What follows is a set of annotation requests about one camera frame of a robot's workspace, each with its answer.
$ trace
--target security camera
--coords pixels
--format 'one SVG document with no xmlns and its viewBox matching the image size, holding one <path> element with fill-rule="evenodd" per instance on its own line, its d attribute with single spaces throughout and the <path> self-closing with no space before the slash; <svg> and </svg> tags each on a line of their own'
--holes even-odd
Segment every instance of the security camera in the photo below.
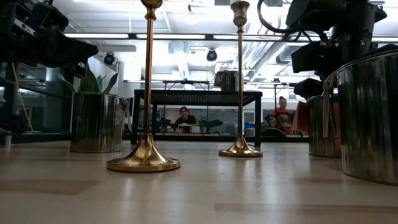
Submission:
<svg viewBox="0 0 398 224">
<path fill-rule="evenodd" d="M 216 50 L 210 49 L 209 52 L 207 53 L 207 61 L 214 62 L 215 60 L 217 60 Z"/>
<path fill-rule="evenodd" d="M 104 58 L 104 63 L 106 65 L 114 65 L 117 62 L 118 62 L 118 59 L 114 56 L 114 52 L 106 53 L 106 56 Z"/>
</svg>

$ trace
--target potted plant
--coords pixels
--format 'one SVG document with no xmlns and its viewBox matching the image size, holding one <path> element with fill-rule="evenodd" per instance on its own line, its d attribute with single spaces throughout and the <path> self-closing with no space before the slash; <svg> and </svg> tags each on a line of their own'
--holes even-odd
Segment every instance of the potted plant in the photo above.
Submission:
<svg viewBox="0 0 398 224">
<path fill-rule="evenodd" d="M 118 80 L 114 74 L 103 89 L 103 79 L 95 78 L 86 66 L 86 76 L 76 90 L 60 75 L 73 94 L 71 152 L 118 152 L 123 128 L 124 98 L 109 94 Z"/>
</svg>

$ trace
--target green leaf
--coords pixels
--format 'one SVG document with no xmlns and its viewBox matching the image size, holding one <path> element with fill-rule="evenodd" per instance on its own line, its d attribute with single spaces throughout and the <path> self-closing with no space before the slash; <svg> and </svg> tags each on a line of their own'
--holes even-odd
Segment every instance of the green leaf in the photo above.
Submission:
<svg viewBox="0 0 398 224">
<path fill-rule="evenodd" d="M 98 89 L 97 80 L 94 73 L 90 70 L 90 66 L 87 63 L 86 77 L 80 82 L 82 92 L 100 92 Z"/>
<path fill-rule="evenodd" d="M 104 77 L 101 77 L 101 75 L 98 75 L 97 77 L 97 85 L 98 85 L 98 90 L 101 92 L 103 89 L 103 80 L 106 77 L 106 75 Z"/>
<path fill-rule="evenodd" d="M 58 73 L 57 76 L 58 76 L 58 79 L 65 84 L 65 86 L 67 87 L 68 90 L 70 90 L 72 93 L 76 93 L 75 87 L 73 87 L 72 84 L 70 84 L 68 81 L 66 81 L 65 78 L 63 77 L 63 75 Z"/>
<path fill-rule="evenodd" d="M 110 79 L 109 83 L 108 83 L 108 87 L 106 87 L 106 89 L 104 90 L 104 93 L 109 93 L 112 89 L 112 87 L 116 84 L 117 80 L 118 80 L 118 73 L 114 74 L 112 76 L 112 78 Z"/>
</svg>

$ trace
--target candlestick base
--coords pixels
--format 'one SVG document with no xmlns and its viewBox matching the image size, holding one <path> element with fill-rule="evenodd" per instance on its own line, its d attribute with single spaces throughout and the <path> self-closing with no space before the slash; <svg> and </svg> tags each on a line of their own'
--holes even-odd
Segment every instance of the candlestick base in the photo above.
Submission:
<svg viewBox="0 0 398 224">
<path fill-rule="evenodd" d="M 234 156 L 234 157 L 260 157 L 262 152 L 253 150 L 246 142 L 244 135 L 237 135 L 234 144 L 227 150 L 220 150 L 220 156 Z"/>
<path fill-rule="evenodd" d="M 128 156 L 112 159 L 107 165 L 109 170 L 120 172 L 161 172 L 179 167 L 179 160 L 160 155 L 152 134 L 141 134 L 138 145 Z"/>
</svg>

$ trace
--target table leg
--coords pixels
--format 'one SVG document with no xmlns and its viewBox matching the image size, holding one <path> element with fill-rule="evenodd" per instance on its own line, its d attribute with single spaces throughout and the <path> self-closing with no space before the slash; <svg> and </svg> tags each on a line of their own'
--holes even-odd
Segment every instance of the table leg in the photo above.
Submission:
<svg viewBox="0 0 398 224">
<path fill-rule="evenodd" d="M 132 107 L 132 124 L 131 124 L 131 144 L 137 144 L 138 140 L 138 119 L 139 119 L 139 103 L 141 98 L 138 94 L 134 97 L 134 106 Z"/>
<path fill-rule="evenodd" d="M 157 117 L 157 105 L 152 105 L 152 127 L 151 133 L 155 136 L 156 133 L 156 117 Z"/>
<path fill-rule="evenodd" d="M 254 106 L 254 146 L 261 146 L 261 135 L 261 97 L 257 97 Z"/>
</svg>

